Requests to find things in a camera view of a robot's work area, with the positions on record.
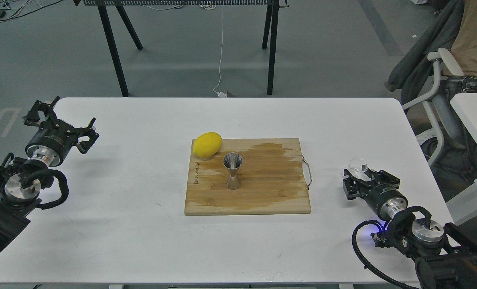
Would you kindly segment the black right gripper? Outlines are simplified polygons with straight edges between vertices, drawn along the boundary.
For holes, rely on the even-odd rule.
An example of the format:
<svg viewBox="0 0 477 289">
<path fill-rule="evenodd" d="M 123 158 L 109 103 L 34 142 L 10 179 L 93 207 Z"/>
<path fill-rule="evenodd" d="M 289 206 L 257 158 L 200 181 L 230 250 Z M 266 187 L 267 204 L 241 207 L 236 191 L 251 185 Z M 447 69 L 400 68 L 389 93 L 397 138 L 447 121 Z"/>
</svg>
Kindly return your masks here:
<svg viewBox="0 0 477 289">
<path fill-rule="evenodd" d="M 349 169 L 343 170 L 343 190 L 347 200 L 362 198 L 369 208 L 383 221 L 390 221 L 408 207 L 408 200 L 397 189 L 400 179 L 385 170 L 367 169 L 361 172 L 368 176 L 365 181 L 354 176 Z"/>
</svg>

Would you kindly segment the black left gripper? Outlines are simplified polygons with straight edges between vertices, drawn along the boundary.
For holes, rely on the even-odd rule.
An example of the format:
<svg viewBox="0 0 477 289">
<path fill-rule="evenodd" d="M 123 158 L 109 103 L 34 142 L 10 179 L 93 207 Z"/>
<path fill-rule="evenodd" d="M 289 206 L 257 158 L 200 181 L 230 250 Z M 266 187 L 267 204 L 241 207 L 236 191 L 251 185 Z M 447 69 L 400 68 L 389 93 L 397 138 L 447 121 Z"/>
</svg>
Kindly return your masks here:
<svg viewBox="0 0 477 289">
<path fill-rule="evenodd" d="M 29 159 L 43 159 L 48 167 L 60 166 L 72 147 L 76 147 L 81 154 L 86 154 L 99 138 L 93 126 L 96 118 L 92 118 L 86 127 L 60 127 L 60 121 L 54 112 L 54 106 L 59 100 L 59 96 L 49 104 L 37 100 L 23 117 L 25 126 L 38 128 L 38 132 L 26 146 L 27 156 Z"/>
</svg>

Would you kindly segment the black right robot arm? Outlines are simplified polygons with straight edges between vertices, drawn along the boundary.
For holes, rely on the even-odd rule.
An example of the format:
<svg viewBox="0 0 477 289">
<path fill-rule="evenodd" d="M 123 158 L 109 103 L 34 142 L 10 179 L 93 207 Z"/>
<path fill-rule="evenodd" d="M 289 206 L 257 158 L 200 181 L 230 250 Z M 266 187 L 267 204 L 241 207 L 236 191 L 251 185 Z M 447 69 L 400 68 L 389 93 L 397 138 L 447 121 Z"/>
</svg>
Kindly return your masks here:
<svg viewBox="0 0 477 289">
<path fill-rule="evenodd" d="M 387 276 L 362 254 L 357 244 L 357 233 L 372 224 L 378 232 L 372 233 L 374 245 L 396 248 L 410 258 L 422 289 L 477 289 L 477 243 L 468 238 L 453 223 L 440 225 L 431 213 L 420 206 L 409 206 L 399 192 L 400 180 L 385 172 L 365 169 L 369 180 L 357 178 L 348 169 L 343 171 L 343 190 L 348 200 L 363 199 L 378 220 L 361 222 L 353 231 L 353 250 L 364 268 L 397 287 L 410 285 Z"/>
</svg>

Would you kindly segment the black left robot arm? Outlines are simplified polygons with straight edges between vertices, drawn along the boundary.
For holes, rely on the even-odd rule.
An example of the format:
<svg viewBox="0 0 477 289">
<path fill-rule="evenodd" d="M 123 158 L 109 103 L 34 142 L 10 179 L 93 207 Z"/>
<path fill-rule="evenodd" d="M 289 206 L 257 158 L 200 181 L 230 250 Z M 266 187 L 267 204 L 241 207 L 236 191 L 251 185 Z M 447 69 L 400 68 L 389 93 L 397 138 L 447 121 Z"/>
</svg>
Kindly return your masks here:
<svg viewBox="0 0 477 289">
<path fill-rule="evenodd" d="M 55 208 L 66 201 L 66 176 L 56 169 L 71 148 L 86 154 L 98 139 L 93 118 L 86 127 L 74 127 L 59 119 L 54 106 L 35 101 L 24 117 L 26 126 L 37 133 L 28 142 L 26 159 L 7 154 L 0 165 L 0 253 L 28 226 L 27 215 L 34 209 Z"/>
</svg>

